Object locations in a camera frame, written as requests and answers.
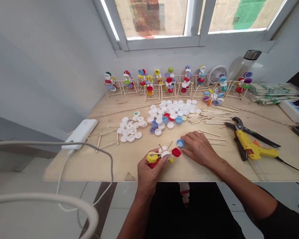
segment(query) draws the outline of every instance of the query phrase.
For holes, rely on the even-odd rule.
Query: green poster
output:
[[[258,17],[266,0],[240,0],[233,21],[234,30],[249,29]]]

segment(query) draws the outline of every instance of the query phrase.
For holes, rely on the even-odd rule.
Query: window frame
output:
[[[284,21],[292,12],[299,0],[285,0],[274,16],[268,28],[263,29],[247,29],[247,30],[229,30],[220,32],[209,32],[210,23],[212,20],[216,0],[206,0],[203,18],[201,22],[201,31],[198,35],[201,9],[203,1],[188,0],[187,14],[184,34],[185,36],[176,37],[161,37],[155,39],[142,40],[128,40],[126,38],[124,28],[116,7],[115,0],[92,0],[94,7],[100,17],[108,38],[115,51],[137,51],[147,49],[165,49],[165,48],[179,48],[179,47],[194,47],[206,46],[207,40],[220,40],[226,42],[227,40],[246,38],[251,43],[259,43],[259,41],[272,41],[275,34],[278,32]],[[113,24],[111,25],[103,4],[106,2],[106,7]]]

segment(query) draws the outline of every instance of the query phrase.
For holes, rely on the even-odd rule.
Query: window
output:
[[[219,36],[270,41],[297,2],[93,0],[114,50],[123,51],[205,46]]]

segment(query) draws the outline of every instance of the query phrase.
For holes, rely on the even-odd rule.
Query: hand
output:
[[[152,151],[158,153],[158,148],[151,150],[150,152]],[[159,159],[159,162],[153,169],[149,167],[149,162],[146,157],[147,154],[137,165],[138,186],[136,196],[148,199],[155,193],[156,183],[167,162],[167,157]]]
[[[216,154],[203,133],[190,132],[181,136],[181,139],[184,140],[187,149],[183,148],[180,151],[200,165],[213,169],[223,160]]]

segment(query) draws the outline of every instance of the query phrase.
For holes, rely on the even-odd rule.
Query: white fan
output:
[[[221,74],[227,76],[228,68],[224,65],[218,65],[213,67],[208,74],[209,74],[209,83],[215,85],[217,82],[219,82],[219,78],[221,77]]]

